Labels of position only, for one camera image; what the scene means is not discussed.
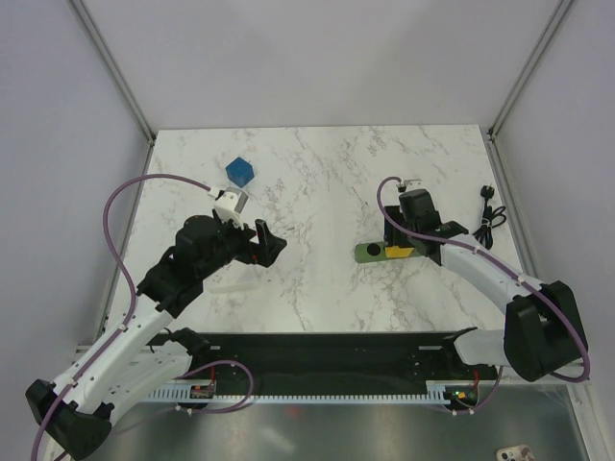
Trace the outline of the yellow cube adapter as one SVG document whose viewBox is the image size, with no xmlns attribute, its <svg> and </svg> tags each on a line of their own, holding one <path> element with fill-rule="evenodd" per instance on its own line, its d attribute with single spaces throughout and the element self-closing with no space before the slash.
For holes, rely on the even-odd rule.
<svg viewBox="0 0 615 461">
<path fill-rule="evenodd" d="M 388 259 L 408 258 L 414 252 L 412 247 L 391 246 L 384 248 L 385 255 Z"/>
</svg>

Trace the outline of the green power strip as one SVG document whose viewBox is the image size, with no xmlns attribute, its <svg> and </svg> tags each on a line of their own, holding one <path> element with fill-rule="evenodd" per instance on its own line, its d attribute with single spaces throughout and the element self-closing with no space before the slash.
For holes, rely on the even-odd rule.
<svg viewBox="0 0 615 461">
<path fill-rule="evenodd" d="M 357 264 L 367 264 L 367 263 L 385 262 L 385 261 L 398 260 L 398 259 L 407 259 L 407 258 L 388 259 L 385 255 L 384 248 L 385 248 L 384 241 L 357 244 L 355 246 L 355 251 L 354 251 L 355 262 Z M 408 258 L 418 257 L 418 256 L 419 256 L 418 252 L 414 249 L 414 252 Z"/>
</svg>

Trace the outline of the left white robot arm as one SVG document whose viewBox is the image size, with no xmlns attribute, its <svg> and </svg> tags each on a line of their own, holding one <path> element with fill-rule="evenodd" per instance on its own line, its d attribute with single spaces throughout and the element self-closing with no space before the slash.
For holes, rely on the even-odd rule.
<svg viewBox="0 0 615 461">
<path fill-rule="evenodd" d="M 132 302 L 124 317 L 70 369 L 27 388 L 25 398 L 39 434 L 48 434 L 73 459 L 86 459 L 109 437 L 121 410 L 175 376 L 206 374 L 209 352 L 181 346 L 177 352 L 157 353 L 142 366 L 139 391 L 122 388 L 112 393 L 113 379 L 124 375 L 140 350 L 203 293 L 205 279 L 233 261 L 269 267 L 286 245 L 261 219 L 249 228 L 217 215 L 188 218 L 174 245 L 137 286 L 135 293 L 144 303 Z"/>
</svg>

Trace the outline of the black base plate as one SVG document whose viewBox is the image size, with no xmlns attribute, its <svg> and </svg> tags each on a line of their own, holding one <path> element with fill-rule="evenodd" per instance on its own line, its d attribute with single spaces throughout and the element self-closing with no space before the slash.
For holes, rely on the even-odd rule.
<svg viewBox="0 0 615 461">
<path fill-rule="evenodd" d="M 495 367 L 464 364 L 450 332 L 160 333 L 154 347 L 188 346 L 197 378 L 223 394 L 418 394 L 430 381 L 487 381 Z"/>
</svg>

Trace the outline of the blue cube adapter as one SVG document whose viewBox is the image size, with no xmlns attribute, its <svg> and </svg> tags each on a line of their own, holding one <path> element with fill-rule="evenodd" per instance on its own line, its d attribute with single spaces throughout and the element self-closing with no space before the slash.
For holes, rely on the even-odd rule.
<svg viewBox="0 0 615 461">
<path fill-rule="evenodd" d="M 231 161 L 225 167 L 225 171 L 228 179 L 238 187 L 246 186 L 255 177 L 252 164 L 241 157 Z"/>
</svg>

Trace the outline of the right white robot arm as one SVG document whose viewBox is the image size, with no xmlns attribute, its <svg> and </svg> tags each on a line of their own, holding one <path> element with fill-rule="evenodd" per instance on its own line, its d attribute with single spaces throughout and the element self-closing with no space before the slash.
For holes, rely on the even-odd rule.
<svg viewBox="0 0 615 461">
<path fill-rule="evenodd" d="M 435 264 L 458 274 L 504 314 L 500 329 L 470 329 L 440 353 L 442 371 L 459 378 L 475 365 L 511 368 L 534 382 L 580 361 L 577 382 L 589 377 L 588 345 L 573 290 L 557 280 L 546 283 L 525 274 L 483 247 L 455 221 L 442 222 L 430 193 L 404 191 L 399 214 L 386 217 L 393 229 L 408 237 L 411 246 Z"/>
</svg>

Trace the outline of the white power strip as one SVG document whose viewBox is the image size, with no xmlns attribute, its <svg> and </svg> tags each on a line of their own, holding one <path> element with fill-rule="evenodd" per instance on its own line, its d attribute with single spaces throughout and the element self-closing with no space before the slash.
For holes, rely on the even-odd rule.
<svg viewBox="0 0 615 461">
<path fill-rule="evenodd" d="M 209 277 L 205 287 L 211 294 L 220 295 L 253 289 L 259 282 L 255 266 L 233 262 Z"/>
</svg>

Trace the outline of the right aluminium frame post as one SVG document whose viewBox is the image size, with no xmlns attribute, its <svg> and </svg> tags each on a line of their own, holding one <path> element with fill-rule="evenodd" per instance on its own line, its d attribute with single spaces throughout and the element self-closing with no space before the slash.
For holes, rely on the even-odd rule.
<svg viewBox="0 0 615 461">
<path fill-rule="evenodd" d="M 556 3 L 546 25 L 542 29 L 538 39 L 535 41 L 531 51 L 529 52 L 528 57 L 524 61 L 521 70 L 515 78 L 512 87 L 507 92 L 504 102 L 498 110 L 494 121 L 484 131 L 486 139 L 489 142 L 494 142 L 499 133 L 502 131 L 509 115 L 525 91 L 530 79 L 532 78 L 532 75 L 537 70 L 541 61 L 545 58 L 550 46 L 555 40 L 556 35 L 575 4 L 575 0 L 559 0 Z"/>
</svg>

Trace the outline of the aluminium frame post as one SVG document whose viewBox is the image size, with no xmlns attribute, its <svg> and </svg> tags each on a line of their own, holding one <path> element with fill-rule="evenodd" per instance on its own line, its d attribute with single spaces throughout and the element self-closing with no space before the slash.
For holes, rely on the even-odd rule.
<svg viewBox="0 0 615 461">
<path fill-rule="evenodd" d="M 147 143 L 150 146 L 153 146 L 157 135 L 140 107 L 140 104 L 138 103 L 128 81 L 114 58 L 113 53 L 99 26 L 89 11 L 86 2 L 82 0 L 68 0 L 67 6 L 73 12 L 78 23 L 83 28 L 86 37 L 93 46 L 99 61 L 102 63 L 111 78 L 111 82 L 119 93 L 124 105 L 126 106 L 126 109 L 134 119 L 140 132 L 145 137 Z"/>
<path fill-rule="evenodd" d="M 546 25 L 542 29 L 538 39 L 535 41 L 531 51 L 529 52 L 528 57 L 524 61 L 521 70 L 515 78 L 512 87 L 507 92 L 504 102 L 498 110 L 494 121 L 484 131 L 486 139 L 489 142 L 494 142 L 499 133 L 502 131 L 509 115 L 525 91 L 530 79 L 532 78 L 532 75 L 537 70 L 541 61 L 545 58 L 550 46 L 555 40 L 556 35 L 575 4 L 575 0 L 559 0 L 556 3 Z"/>
</svg>

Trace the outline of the left aluminium frame post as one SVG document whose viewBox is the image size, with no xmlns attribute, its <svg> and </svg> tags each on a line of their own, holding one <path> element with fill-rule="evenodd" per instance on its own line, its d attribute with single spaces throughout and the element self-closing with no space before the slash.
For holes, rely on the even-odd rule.
<svg viewBox="0 0 615 461">
<path fill-rule="evenodd" d="M 134 119 L 140 132 L 145 137 L 147 143 L 150 146 L 153 146 L 157 135 L 140 107 L 140 104 L 138 103 L 128 81 L 114 58 L 113 53 L 99 26 L 89 11 L 86 2 L 82 0 L 68 0 L 67 6 L 73 12 L 78 23 L 83 28 L 86 37 L 93 46 L 99 61 L 102 63 L 111 78 L 111 82 L 119 93 L 124 105 L 126 106 L 126 109 Z"/>
</svg>

